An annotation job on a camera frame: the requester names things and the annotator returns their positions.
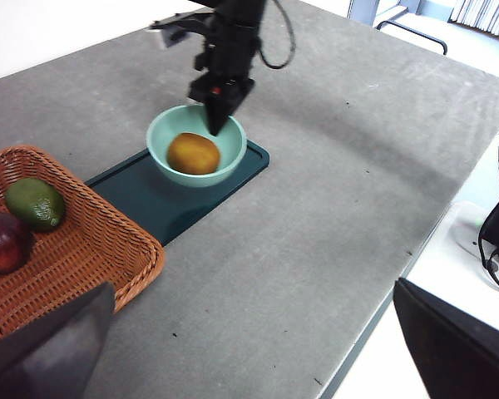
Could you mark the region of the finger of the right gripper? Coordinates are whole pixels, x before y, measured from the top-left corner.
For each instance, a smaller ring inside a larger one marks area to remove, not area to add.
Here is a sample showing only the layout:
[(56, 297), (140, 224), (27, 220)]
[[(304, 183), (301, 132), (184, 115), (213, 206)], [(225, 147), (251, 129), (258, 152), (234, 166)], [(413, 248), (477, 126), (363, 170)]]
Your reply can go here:
[(205, 112), (209, 133), (217, 136), (230, 116), (241, 103), (241, 96), (221, 96), (209, 94), (205, 98)]

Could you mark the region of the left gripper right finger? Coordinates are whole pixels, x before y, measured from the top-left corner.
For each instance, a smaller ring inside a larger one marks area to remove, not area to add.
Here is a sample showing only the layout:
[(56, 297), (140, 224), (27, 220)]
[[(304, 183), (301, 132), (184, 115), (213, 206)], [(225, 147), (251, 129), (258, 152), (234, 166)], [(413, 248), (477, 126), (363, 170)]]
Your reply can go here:
[(499, 398), (499, 330), (405, 278), (393, 305), (431, 398)]

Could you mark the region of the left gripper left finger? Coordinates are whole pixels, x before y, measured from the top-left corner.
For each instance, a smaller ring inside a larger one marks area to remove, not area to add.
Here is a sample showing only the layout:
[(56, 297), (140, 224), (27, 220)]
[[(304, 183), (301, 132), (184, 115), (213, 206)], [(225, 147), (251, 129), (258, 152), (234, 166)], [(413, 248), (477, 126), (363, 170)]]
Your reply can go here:
[(114, 307), (105, 282), (0, 339), (0, 398), (81, 398)]

